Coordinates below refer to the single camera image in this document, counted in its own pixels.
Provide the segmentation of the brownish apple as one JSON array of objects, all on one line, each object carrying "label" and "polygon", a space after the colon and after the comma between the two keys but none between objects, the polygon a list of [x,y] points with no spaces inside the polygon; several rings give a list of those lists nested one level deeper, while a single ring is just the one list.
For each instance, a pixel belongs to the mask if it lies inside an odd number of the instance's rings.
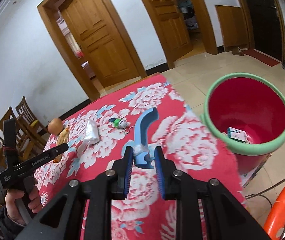
[{"label": "brownish apple", "polygon": [[58,136],[64,129],[62,120],[60,118],[54,118],[48,124],[47,129],[50,134]]}]

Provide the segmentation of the orange snack packet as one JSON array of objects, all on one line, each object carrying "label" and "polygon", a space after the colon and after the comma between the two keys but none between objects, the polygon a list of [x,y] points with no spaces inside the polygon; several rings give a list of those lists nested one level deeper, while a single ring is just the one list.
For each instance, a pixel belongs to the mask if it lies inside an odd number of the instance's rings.
[{"label": "orange snack packet", "polygon": [[[69,127],[65,128],[58,136],[56,145],[59,146],[63,143],[67,143],[69,140]],[[53,163],[59,163],[62,159],[63,154],[59,154],[57,157],[53,159]]]}]

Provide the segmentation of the white blue medicine box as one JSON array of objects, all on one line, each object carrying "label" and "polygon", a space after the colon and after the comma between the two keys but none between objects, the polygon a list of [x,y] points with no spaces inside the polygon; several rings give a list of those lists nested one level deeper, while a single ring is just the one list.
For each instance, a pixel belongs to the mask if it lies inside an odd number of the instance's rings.
[{"label": "white blue medicine box", "polygon": [[241,143],[247,142],[247,133],[237,128],[228,127],[227,136],[228,138],[234,141],[237,141],[237,142],[241,142]]}]

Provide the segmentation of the near wooden chair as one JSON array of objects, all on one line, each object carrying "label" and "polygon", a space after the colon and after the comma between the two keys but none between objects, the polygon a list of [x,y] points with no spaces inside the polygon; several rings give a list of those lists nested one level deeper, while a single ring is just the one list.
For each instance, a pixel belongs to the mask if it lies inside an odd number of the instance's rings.
[{"label": "near wooden chair", "polygon": [[43,152],[44,145],[36,139],[23,125],[22,118],[17,118],[9,107],[0,120],[0,140],[4,143],[4,121],[8,119],[15,120],[15,144],[21,160],[27,160]]}]

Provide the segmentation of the green white keychain toy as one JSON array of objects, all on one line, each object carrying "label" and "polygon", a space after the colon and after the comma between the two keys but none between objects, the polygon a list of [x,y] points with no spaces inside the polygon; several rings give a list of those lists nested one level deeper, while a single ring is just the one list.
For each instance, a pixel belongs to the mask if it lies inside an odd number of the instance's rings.
[{"label": "green white keychain toy", "polygon": [[122,118],[110,118],[108,121],[112,123],[113,127],[124,131],[130,131],[134,127],[130,122]]}]

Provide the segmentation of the red bin green rim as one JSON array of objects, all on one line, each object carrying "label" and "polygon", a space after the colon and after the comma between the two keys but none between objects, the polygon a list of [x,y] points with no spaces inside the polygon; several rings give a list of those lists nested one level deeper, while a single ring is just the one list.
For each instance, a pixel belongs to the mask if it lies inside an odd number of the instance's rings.
[{"label": "red bin green rim", "polygon": [[[200,119],[235,155],[239,174],[255,170],[285,143],[285,97],[257,75],[232,73],[216,80]],[[245,131],[247,142],[228,138],[228,127]]]}]

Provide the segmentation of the white crumpled plastic wrapper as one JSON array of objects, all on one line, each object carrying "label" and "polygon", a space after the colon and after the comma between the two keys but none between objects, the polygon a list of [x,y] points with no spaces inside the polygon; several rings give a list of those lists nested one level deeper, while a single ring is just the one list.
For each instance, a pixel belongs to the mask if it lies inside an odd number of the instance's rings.
[{"label": "white crumpled plastic wrapper", "polygon": [[93,120],[87,121],[85,136],[81,145],[78,147],[78,153],[82,153],[88,146],[97,144],[99,141],[100,135],[97,123]]}]

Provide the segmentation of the blue plastic pipe piece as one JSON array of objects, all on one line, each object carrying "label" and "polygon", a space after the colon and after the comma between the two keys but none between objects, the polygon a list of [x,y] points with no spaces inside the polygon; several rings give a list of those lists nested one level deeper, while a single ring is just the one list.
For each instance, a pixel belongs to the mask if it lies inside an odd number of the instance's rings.
[{"label": "blue plastic pipe piece", "polygon": [[152,161],[154,160],[155,146],[148,145],[148,129],[155,121],[159,119],[158,110],[152,107],[145,110],[137,119],[134,125],[134,140],[126,142],[121,150],[121,156],[125,154],[127,146],[133,148],[134,165],[141,169],[152,170]]}]

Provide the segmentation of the orange plastic stool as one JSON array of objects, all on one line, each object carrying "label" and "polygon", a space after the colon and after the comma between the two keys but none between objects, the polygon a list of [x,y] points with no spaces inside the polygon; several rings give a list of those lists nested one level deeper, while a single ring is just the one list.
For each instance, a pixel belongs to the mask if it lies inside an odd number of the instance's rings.
[{"label": "orange plastic stool", "polygon": [[271,239],[280,239],[277,233],[285,229],[285,187],[275,200],[263,228]]}]

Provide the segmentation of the red floral tablecloth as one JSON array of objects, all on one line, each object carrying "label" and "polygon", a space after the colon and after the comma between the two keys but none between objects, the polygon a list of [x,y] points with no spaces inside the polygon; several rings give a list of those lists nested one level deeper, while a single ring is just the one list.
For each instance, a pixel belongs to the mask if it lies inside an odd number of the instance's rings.
[{"label": "red floral tablecloth", "polygon": [[[160,146],[176,168],[198,180],[217,178],[244,202],[235,156],[162,75],[108,94],[63,124],[68,151],[35,172],[43,205],[68,181],[91,180],[109,170],[127,146],[140,157]],[[175,211],[175,201],[159,193],[155,169],[133,167],[127,198],[112,202],[112,238],[174,239]]]}]

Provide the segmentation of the left wooden door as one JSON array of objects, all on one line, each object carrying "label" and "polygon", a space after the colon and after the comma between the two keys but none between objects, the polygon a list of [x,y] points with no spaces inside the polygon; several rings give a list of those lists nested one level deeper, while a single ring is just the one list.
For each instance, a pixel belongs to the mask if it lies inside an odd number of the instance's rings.
[{"label": "left wooden door", "polygon": [[59,10],[104,87],[139,76],[102,0],[66,0]]}]

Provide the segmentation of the middle wooden door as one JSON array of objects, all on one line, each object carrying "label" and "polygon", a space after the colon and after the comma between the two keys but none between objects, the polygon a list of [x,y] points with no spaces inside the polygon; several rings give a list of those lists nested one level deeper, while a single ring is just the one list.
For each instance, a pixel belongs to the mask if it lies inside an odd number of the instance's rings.
[{"label": "middle wooden door", "polygon": [[176,0],[143,0],[166,58],[174,62],[192,50],[183,15]]}]

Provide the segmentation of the far wooden chair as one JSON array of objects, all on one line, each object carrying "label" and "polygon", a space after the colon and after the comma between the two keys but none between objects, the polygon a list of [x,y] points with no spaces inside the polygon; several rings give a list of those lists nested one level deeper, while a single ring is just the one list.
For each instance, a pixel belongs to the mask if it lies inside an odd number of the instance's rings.
[{"label": "far wooden chair", "polygon": [[16,106],[16,112],[18,114],[19,122],[28,130],[28,132],[33,135],[35,139],[45,141],[42,136],[49,134],[49,132],[46,126],[44,126],[32,112],[27,104],[25,96],[22,97],[22,100]]}]

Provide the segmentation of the wooden door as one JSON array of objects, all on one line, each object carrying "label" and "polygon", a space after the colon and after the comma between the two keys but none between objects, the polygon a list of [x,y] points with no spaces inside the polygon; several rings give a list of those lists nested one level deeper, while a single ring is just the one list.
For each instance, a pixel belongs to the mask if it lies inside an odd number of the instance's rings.
[{"label": "wooden door", "polygon": [[102,0],[66,0],[59,10],[104,87],[139,76]]},{"label": "wooden door", "polygon": [[174,62],[192,50],[183,15],[176,0],[143,0],[166,58]]}]

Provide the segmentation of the low wooden cabinet panel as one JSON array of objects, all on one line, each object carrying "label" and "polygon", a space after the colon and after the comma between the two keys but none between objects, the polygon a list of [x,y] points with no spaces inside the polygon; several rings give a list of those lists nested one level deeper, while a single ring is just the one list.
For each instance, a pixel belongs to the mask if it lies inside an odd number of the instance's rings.
[{"label": "low wooden cabinet panel", "polygon": [[243,9],[230,5],[216,5],[215,8],[225,51],[236,47],[248,48],[249,38]]}]

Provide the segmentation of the wooden chair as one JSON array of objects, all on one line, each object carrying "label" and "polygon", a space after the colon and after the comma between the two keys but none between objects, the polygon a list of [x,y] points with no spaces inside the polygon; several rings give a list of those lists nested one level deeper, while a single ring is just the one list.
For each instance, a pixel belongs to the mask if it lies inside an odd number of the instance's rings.
[{"label": "wooden chair", "polygon": [[27,104],[25,96],[22,97],[22,100],[16,106],[16,112],[18,114],[19,122],[28,130],[28,132],[33,135],[35,139],[45,141],[42,136],[49,134],[49,132],[46,126],[44,126],[32,112]]},{"label": "wooden chair", "polygon": [[43,152],[44,145],[36,139],[23,125],[22,118],[17,118],[9,107],[0,120],[0,140],[4,143],[4,121],[8,119],[15,120],[15,144],[21,160],[27,160]]}]

